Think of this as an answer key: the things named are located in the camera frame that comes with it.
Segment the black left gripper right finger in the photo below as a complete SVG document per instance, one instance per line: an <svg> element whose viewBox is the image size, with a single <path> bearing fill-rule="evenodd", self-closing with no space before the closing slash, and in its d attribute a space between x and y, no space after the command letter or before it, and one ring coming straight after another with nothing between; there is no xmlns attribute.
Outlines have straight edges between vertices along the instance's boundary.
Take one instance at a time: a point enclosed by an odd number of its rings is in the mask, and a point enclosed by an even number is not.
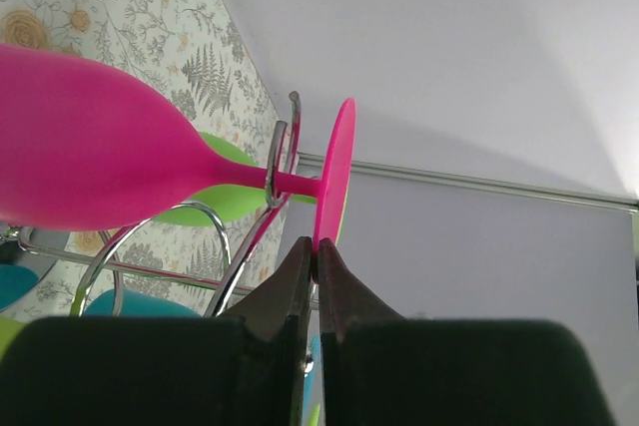
<svg viewBox="0 0 639 426"><path fill-rule="evenodd" d="M588 355L546 320L409 319L317 253L329 425L610 425Z"/></svg>

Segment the pink wine glass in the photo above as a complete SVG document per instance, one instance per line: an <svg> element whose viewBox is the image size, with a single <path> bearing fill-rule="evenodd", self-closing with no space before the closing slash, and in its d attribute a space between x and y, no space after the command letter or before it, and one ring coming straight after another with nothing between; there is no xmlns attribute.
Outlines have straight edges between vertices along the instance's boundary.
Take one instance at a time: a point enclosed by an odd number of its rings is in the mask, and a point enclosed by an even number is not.
<svg viewBox="0 0 639 426"><path fill-rule="evenodd" d="M210 148L162 94L112 66L1 47L1 219L51 230L126 226L225 185L317 202L314 242L335 239L346 198L357 107L347 99L322 174L243 165Z"/></svg>

